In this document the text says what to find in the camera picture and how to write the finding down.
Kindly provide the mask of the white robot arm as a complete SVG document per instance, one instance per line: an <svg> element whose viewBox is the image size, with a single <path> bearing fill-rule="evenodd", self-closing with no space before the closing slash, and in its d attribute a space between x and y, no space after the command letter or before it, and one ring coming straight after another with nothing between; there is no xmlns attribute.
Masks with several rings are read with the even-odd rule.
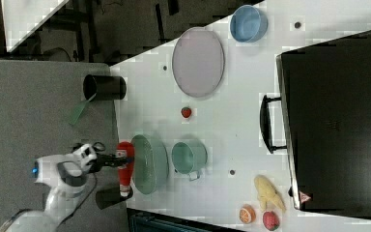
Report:
<svg viewBox="0 0 371 232"><path fill-rule="evenodd" d="M98 207L105 209L131 198L133 165L134 147L129 142L119 143L113 154L106 154L100 142L78 143L69 154L36 159L32 169L35 182L50 187L44 208L19 211L1 225L0 232L57 232L59 225L83 204L89 175L100 172L105 166L118 168L123 177L117 188L97 192Z"/></svg>

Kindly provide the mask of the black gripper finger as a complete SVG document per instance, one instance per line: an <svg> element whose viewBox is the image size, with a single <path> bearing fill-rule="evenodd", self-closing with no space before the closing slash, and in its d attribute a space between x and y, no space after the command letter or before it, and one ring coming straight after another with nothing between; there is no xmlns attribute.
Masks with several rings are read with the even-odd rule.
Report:
<svg viewBox="0 0 371 232"><path fill-rule="evenodd" d="M133 158L131 157L106 156L103 159L103 165L110 167L126 168L131 163L133 163Z"/></svg>

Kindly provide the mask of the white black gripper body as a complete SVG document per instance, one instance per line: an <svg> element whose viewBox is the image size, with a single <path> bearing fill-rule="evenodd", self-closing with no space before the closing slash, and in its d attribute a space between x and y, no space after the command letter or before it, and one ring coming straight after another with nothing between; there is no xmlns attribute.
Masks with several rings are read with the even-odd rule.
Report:
<svg viewBox="0 0 371 232"><path fill-rule="evenodd" d="M78 164L85 173L96 173L102 168L100 153L104 150L102 143L76 143L73 145L72 153L77 157Z"/></svg>

